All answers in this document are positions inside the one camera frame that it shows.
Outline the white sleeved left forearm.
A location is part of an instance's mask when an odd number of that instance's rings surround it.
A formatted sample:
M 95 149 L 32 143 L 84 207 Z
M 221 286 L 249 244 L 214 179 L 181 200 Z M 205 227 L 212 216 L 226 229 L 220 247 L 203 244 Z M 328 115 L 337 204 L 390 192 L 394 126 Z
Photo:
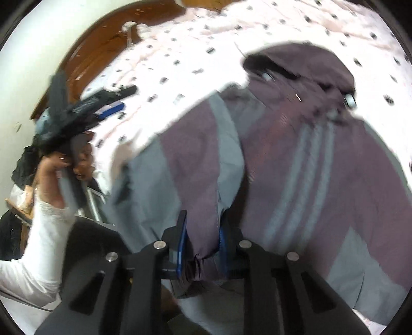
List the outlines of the white sleeved left forearm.
M 62 283 L 66 246 L 75 223 L 68 209 L 45 202 L 36 188 L 34 216 L 20 259 L 1 261 L 1 294 L 44 307 L 56 300 Z

